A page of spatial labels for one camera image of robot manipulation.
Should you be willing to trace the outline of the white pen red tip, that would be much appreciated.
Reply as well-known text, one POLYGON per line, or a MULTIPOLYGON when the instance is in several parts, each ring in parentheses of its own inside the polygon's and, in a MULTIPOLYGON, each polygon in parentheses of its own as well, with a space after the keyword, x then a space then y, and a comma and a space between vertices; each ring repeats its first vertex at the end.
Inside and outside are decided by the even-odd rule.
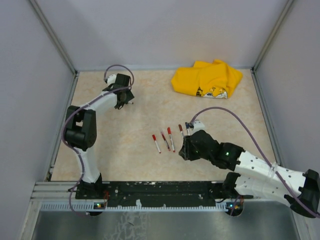
POLYGON ((175 149, 175 145, 174 145, 174 141, 173 141, 173 136, 172 136, 172 134, 168 134, 168 135, 169 135, 169 139, 170 139, 170 143, 171 143, 172 152, 175 153, 176 149, 175 149))

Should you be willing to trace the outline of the white pen red end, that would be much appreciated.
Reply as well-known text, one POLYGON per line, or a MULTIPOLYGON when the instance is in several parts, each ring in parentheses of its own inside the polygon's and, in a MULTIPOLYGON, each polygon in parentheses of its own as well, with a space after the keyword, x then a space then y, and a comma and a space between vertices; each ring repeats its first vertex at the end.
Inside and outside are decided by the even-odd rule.
POLYGON ((158 153, 161 154, 162 152, 161 152, 160 146, 159 146, 159 144, 158 144, 158 141, 157 141, 157 140, 154 140, 154 143, 155 143, 155 146, 156 146, 156 148, 157 148, 158 153))

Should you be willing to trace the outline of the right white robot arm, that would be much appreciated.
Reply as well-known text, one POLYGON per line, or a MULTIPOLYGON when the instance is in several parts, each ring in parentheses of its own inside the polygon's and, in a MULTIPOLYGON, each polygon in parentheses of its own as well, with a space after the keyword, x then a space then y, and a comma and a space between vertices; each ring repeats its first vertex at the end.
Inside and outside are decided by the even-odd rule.
POLYGON ((244 148, 229 142, 218 142, 204 130, 183 138, 179 155, 187 161, 204 159, 229 170, 223 192, 229 198, 253 196, 269 199, 307 218, 319 217, 320 175, 268 164, 244 148))

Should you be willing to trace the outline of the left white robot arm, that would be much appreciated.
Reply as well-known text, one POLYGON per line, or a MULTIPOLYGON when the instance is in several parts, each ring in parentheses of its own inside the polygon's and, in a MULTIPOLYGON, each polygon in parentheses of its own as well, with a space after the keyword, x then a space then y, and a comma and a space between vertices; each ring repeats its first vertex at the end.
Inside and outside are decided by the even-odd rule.
POLYGON ((131 92, 134 80, 131 76, 112 74, 105 82, 108 86, 97 97, 83 105, 68 107, 62 131, 63 143, 75 153, 80 168, 80 180, 88 183, 86 192, 95 199, 104 192, 104 186, 97 182, 101 173, 94 151, 97 118, 104 116, 110 109, 121 109, 134 98, 131 92))

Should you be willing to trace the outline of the dark red pen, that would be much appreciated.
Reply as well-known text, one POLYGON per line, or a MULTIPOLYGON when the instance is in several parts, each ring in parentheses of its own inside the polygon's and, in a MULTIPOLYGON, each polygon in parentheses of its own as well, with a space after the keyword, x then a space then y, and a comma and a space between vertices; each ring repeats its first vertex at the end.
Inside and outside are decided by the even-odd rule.
POLYGON ((164 131, 163 131, 162 128, 160 129, 160 134, 161 134, 161 136, 162 136, 162 139, 163 139, 163 141, 164 141, 164 143, 165 143, 166 148, 167 148, 168 151, 170 152, 170 151, 171 151, 171 148, 170 148, 170 146, 169 146, 169 143, 168 143, 168 141, 167 141, 167 139, 166 139, 166 137, 165 137, 165 134, 164 134, 164 131))

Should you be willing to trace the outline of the white pen blue markings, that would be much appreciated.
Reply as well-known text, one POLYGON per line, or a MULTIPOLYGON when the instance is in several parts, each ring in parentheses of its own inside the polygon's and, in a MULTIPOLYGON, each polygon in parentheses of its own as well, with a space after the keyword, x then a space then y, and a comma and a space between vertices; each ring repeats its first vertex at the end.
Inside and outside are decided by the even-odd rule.
POLYGON ((183 127, 181 124, 178 125, 178 128, 179 128, 179 131, 180 131, 180 134, 181 134, 181 137, 184 138, 184 132, 183 132, 183 127))

